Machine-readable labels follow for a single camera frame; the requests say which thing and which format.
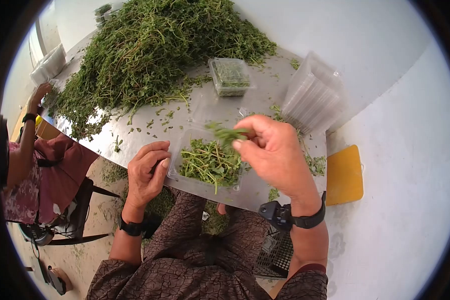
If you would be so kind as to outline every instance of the forearm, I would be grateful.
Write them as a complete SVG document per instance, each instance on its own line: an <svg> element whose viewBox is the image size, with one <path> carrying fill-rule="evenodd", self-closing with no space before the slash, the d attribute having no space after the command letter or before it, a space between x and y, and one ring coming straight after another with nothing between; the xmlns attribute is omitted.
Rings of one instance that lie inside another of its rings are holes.
<svg viewBox="0 0 450 300"><path fill-rule="evenodd" d="M312 176L304 183L301 197L292 199L292 216L312 216L322 207L322 200L313 182ZM294 254L290 263L290 275L307 264L321 264L326 267L328 256L328 230L325 221L311 229L293 225L290 231Z"/></svg>
<svg viewBox="0 0 450 300"><path fill-rule="evenodd" d="M126 223L141 223L144 220L145 206L132 207L125 202L122 210L122 218ZM118 259L126 261L132 265L140 265L142 256L140 246L142 244L142 236L132 237L125 231L117 228L113 239L112 249L110 250L109 259Z"/></svg>
<svg viewBox="0 0 450 300"><path fill-rule="evenodd" d="M27 113L37 115L37 107L30 103L27 108ZM23 125L23 130L20 137L20 155L24 162L33 162L33 154L35 148L35 122L33 120L27 120Z"/></svg>

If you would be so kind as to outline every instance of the container filled with herbs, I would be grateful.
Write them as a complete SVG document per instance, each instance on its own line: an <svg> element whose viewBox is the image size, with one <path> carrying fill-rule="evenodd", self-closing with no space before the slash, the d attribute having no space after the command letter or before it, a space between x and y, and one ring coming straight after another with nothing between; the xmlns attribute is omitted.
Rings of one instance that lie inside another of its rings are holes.
<svg viewBox="0 0 450 300"><path fill-rule="evenodd" d="M232 147L222 145L213 132L192 127L184 132L172 154L167 176L208 186L217 194L222 189L239 192L242 173L240 155Z"/></svg>
<svg viewBox="0 0 450 300"><path fill-rule="evenodd" d="M213 58L208 60L215 89L221 97L243 96L257 85L247 63L238 58Z"/></svg>

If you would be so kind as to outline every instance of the green leaf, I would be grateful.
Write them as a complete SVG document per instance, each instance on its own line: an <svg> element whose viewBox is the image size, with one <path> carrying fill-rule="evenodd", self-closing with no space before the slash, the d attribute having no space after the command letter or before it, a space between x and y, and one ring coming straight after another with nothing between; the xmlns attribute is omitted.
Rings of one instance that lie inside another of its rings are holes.
<svg viewBox="0 0 450 300"><path fill-rule="evenodd" d="M219 173L219 174L223 174L223 172L225 172L224 167L219 167L219 168L215 168L213 169L214 172Z"/></svg>

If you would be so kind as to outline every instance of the plastic crate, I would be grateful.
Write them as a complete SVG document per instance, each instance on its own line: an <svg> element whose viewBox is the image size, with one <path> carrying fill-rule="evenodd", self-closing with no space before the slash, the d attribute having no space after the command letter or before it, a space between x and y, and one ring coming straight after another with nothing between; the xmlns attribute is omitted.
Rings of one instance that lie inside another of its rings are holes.
<svg viewBox="0 0 450 300"><path fill-rule="evenodd" d="M277 231L270 226L267 237L272 237L276 243L271 249L262 247L255 266L255 276L264 279L286 279L293 255L290 233Z"/></svg>

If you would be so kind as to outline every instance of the yellow object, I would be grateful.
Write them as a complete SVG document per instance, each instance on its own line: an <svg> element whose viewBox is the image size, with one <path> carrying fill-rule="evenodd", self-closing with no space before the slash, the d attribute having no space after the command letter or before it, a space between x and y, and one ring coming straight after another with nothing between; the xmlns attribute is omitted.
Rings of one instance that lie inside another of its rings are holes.
<svg viewBox="0 0 450 300"><path fill-rule="evenodd" d="M363 197L362 166L357 145L327 158L326 205L348 203Z"/></svg>
<svg viewBox="0 0 450 300"><path fill-rule="evenodd" d="M38 128L38 125L40 125L40 123L42 122L42 117L38 116L35 118L35 129Z"/></svg>

